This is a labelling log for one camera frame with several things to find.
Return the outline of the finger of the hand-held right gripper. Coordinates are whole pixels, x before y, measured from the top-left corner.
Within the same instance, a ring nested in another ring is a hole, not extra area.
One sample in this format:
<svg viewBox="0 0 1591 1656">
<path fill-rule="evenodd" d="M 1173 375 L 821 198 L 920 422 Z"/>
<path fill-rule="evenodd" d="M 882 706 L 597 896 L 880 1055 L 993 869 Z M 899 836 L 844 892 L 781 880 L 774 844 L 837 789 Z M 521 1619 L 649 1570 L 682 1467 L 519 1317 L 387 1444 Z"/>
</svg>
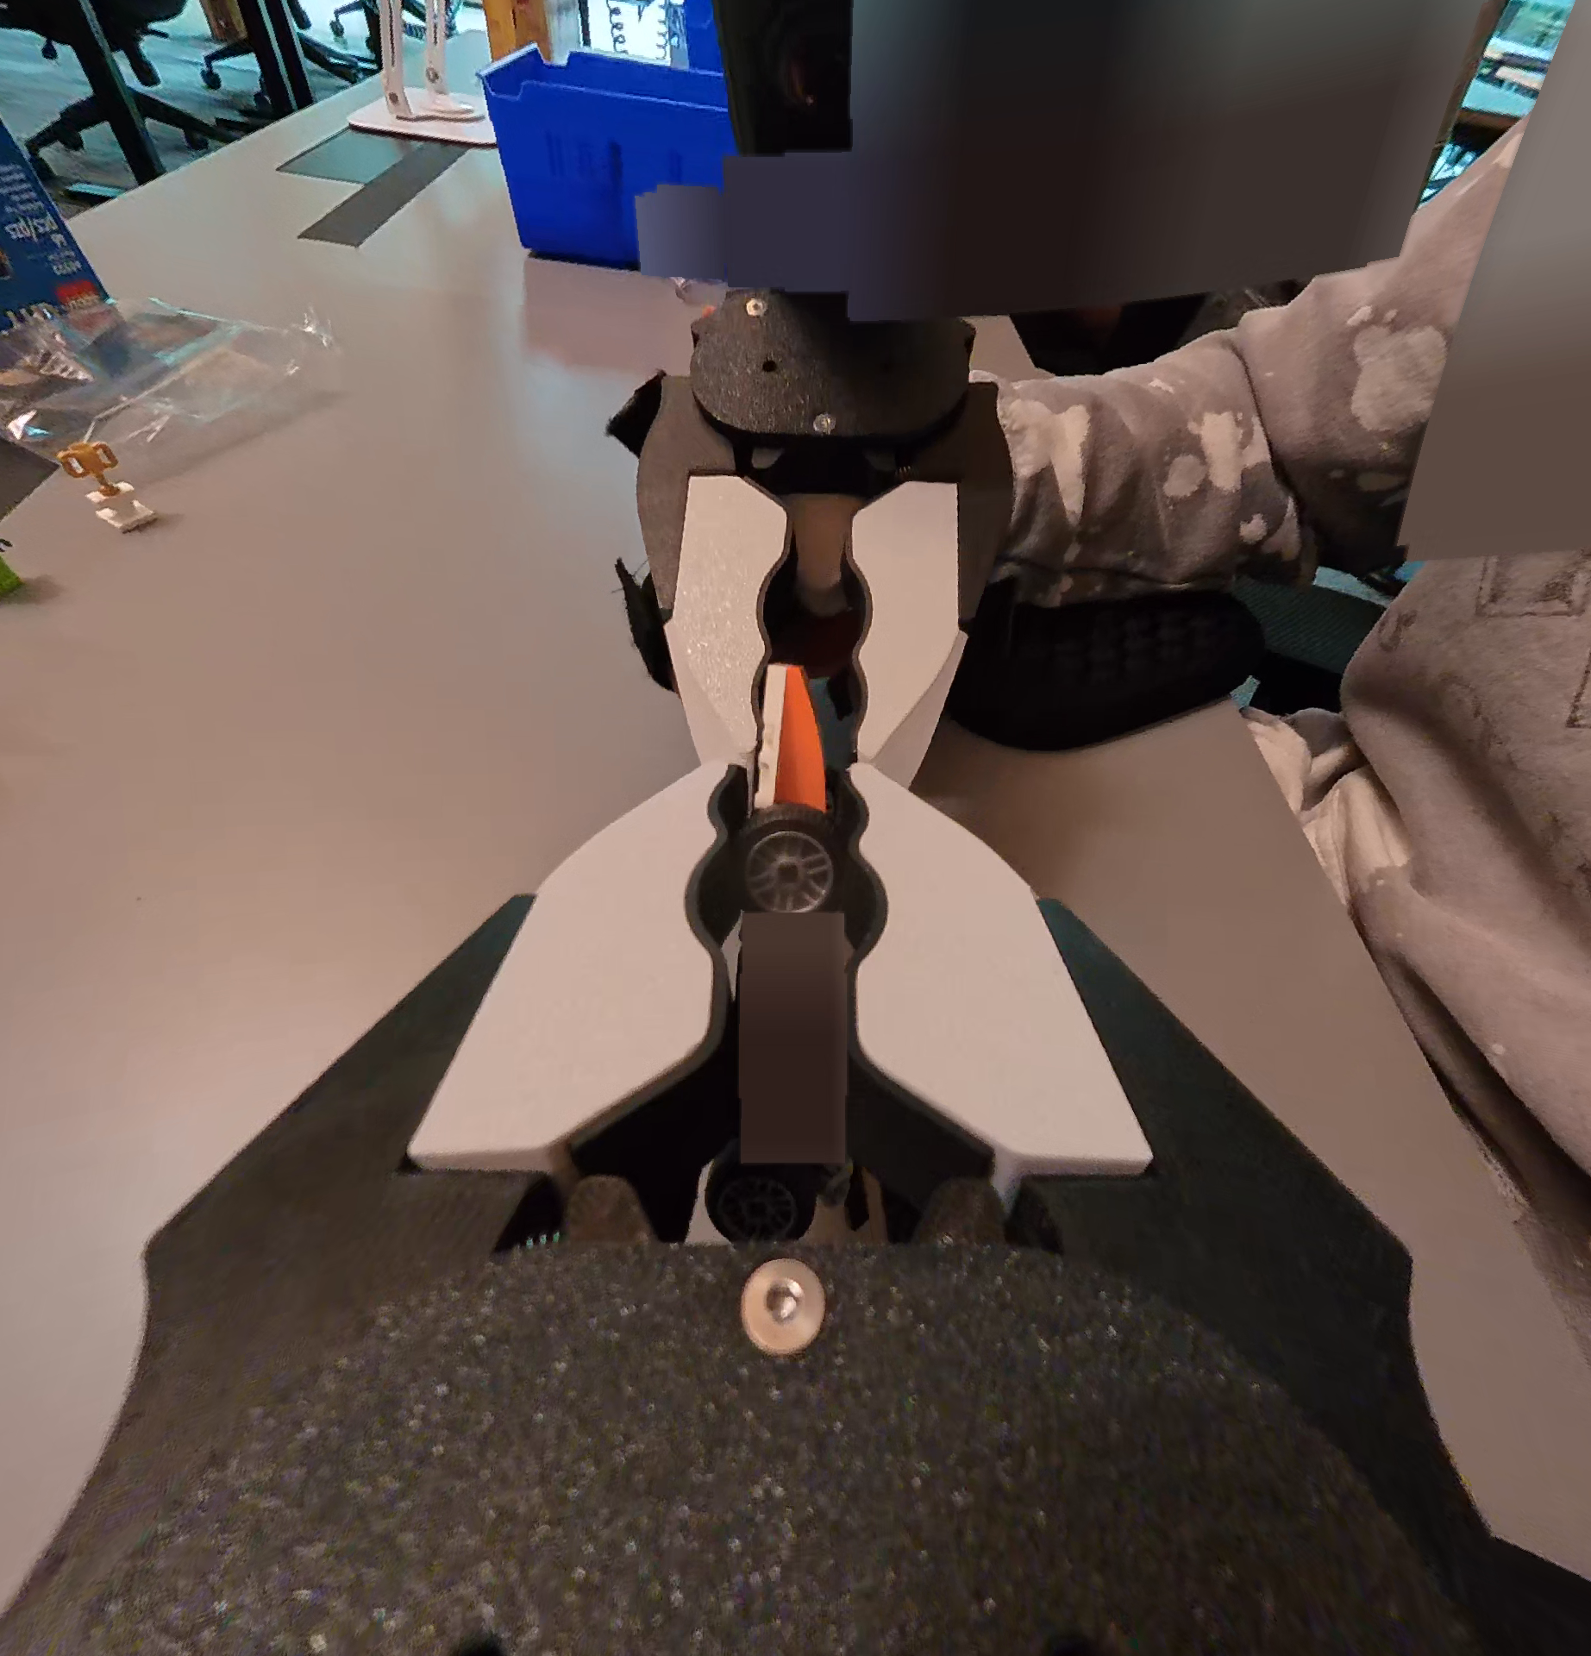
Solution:
<svg viewBox="0 0 1591 1656">
<path fill-rule="evenodd" d="M 701 760 L 777 784 L 786 663 L 772 657 L 765 592 L 790 552 L 785 505 L 750 480 L 691 480 L 673 607 L 673 677 Z"/>
<path fill-rule="evenodd" d="M 859 760 L 911 787 L 965 636 L 958 623 L 953 486 L 899 486 L 853 516 L 850 569 L 864 598 L 852 681 Z"/>
</svg>

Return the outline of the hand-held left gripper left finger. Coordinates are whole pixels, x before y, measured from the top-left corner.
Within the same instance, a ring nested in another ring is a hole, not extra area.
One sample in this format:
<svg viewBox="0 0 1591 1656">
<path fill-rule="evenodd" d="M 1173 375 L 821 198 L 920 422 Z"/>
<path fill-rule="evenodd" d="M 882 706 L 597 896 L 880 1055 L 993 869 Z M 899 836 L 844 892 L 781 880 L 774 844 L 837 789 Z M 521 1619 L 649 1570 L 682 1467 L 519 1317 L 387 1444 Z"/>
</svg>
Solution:
<svg viewBox="0 0 1591 1656">
<path fill-rule="evenodd" d="M 541 883 L 414 1129 L 425 1169 L 564 1171 L 569 1147 L 691 1073 L 723 1033 L 723 871 L 745 769 L 701 762 Z"/>
</svg>

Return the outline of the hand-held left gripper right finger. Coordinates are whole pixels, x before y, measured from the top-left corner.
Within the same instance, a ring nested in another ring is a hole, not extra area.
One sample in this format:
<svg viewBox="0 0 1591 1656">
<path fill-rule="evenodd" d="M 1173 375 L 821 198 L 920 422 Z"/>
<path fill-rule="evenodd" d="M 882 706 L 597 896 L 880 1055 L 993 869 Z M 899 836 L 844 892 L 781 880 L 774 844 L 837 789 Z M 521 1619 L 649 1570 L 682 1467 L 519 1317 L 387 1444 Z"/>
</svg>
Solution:
<svg viewBox="0 0 1591 1656">
<path fill-rule="evenodd" d="M 1152 1145 L 1032 889 L 868 762 L 861 856 L 884 892 L 855 974 L 862 1057 L 993 1153 L 993 1183 L 1144 1173 Z"/>
</svg>

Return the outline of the orange lego race car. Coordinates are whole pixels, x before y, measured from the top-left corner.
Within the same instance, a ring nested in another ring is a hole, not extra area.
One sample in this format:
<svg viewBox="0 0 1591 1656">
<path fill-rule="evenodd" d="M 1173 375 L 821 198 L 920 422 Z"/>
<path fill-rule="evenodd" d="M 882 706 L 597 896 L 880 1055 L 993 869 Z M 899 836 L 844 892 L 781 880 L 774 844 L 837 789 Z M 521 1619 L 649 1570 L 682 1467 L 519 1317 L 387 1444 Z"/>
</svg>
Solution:
<svg viewBox="0 0 1591 1656">
<path fill-rule="evenodd" d="M 734 1243 L 806 1234 L 844 1200 L 852 1032 L 842 829 L 806 672 L 767 670 L 761 733 L 721 797 L 729 836 L 701 881 L 701 919 L 738 939 L 707 1066 L 701 1205 Z"/>
</svg>

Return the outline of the person's right forearm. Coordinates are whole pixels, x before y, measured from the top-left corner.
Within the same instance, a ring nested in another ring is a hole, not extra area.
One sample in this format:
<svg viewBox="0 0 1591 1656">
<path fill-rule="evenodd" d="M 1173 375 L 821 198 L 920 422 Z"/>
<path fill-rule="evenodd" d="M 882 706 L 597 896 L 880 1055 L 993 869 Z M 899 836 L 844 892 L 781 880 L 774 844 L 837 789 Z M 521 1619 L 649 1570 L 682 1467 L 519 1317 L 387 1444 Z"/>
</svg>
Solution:
<svg viewBox="0 0 1591 1656">
<path fill-rule="evenodd" d="M 1421 205 L 1392 258 L 1152 363 L 1000 383 L 1012 522 L 991 583 L 1056 607 L 1401 563 L 1407 487 L 1524 129 Z"/>
</svg>

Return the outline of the small tan lego piece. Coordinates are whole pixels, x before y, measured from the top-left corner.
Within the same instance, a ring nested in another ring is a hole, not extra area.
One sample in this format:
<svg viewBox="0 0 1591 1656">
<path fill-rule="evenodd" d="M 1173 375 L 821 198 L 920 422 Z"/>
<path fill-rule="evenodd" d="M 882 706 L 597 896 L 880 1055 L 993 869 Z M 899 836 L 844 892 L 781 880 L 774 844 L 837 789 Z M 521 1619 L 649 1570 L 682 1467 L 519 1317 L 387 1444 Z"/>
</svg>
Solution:
<svg viewBox="0 0 1591 1656">
<path fill-rule="evenodd" d="M 94 514 L 118 533 L 132 533 L 159 520 L 157 511 L 139 498 L 134 484 L 118 475 L 119 458 L 110 444 L 67 444 L 58 449 L 56 462 L 65 475 L 89 486 L 87 498 Z"/>
</svg>

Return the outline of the blue lego set box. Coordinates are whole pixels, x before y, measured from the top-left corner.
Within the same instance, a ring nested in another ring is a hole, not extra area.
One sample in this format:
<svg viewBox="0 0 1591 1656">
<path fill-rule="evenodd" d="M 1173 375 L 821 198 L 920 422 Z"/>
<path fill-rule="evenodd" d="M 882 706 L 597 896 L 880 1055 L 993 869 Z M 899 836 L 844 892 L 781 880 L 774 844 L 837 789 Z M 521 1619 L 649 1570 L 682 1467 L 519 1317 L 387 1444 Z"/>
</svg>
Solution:
<svg viewBox="0 0 1591 1656">
<path fill-rule="evenodd" d="M 87 341 L 116 319 L 36 162 L 0 117 L 0 334 L 38 317 Z"/>
</svg>

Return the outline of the black mesh office chair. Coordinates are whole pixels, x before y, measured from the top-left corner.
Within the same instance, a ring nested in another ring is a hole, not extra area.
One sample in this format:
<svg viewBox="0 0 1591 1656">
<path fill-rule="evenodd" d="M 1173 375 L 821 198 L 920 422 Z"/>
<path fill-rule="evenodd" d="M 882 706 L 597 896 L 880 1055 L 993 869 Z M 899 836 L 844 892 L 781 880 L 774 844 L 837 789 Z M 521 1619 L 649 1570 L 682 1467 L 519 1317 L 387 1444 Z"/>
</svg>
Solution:
<svg viewBox="0 0 1591 1656">
<path fill-rule="evenodd" d="M 1229 699 L 1285 715 L 1340 708 L 1343 672 L 1383 607 L 1329 585 L 1041 605 L 994 583 L 965 632 L 946 712 L 1023 751 L 1072 751 Z"/>
</svg>

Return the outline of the blue plastic bin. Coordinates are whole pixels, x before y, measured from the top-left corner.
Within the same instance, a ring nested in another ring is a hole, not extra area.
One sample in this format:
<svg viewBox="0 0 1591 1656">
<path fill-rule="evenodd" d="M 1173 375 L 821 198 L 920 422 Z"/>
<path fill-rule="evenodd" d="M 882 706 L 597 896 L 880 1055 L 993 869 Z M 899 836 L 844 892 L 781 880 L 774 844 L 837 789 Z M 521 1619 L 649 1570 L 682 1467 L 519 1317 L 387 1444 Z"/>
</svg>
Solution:
<svg viewBox="0 0 1591 1656">
<path fill-rule="evenodd" d="M 517 236 L 537 256 L 636 269 L 636 196 L 716 187 L 736 147 L 720 72 L 598 52 L 551 63 L 528 46 L 479 79 Z"/>
</svg>

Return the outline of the white display stand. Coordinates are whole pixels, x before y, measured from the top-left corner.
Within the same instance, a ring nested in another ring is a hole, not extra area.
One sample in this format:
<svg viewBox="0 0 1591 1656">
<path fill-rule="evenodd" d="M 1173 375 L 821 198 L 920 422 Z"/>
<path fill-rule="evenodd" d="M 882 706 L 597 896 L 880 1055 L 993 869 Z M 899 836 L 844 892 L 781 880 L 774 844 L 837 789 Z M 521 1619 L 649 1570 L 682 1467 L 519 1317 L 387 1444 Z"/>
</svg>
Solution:
<svg viewBox="0 0 1591 1656">
<path fill-rule="evenodd" d="M 421 86 L 405 64 L 405 3 L 378 3 L 380 99 L 347 119 L 353 131 L 425 138 L 454 147 L 494 149 L 495 131 L 483 93 L 457 95 L 448 86 L 448 1 L 427 3 Z"/>
</svg>

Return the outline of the clear plastic bag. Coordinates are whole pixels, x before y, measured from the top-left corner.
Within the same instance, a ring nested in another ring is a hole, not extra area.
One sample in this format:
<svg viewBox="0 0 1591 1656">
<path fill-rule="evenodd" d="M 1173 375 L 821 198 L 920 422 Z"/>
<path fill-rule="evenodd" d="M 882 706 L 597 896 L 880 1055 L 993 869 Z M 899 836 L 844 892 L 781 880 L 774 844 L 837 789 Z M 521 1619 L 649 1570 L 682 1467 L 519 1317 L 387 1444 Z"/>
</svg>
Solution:
<svg viewBox="0 0 1591 1656">
<path fill-rule="evenodd" d="M 342 377 L 342 346 L 313 314 L 271 325 L 161 299 L 36 307 L 0 330 L 0 437 L 51 462 L 101 442 L 165 473 L 293 422 Z"/>
</svg>

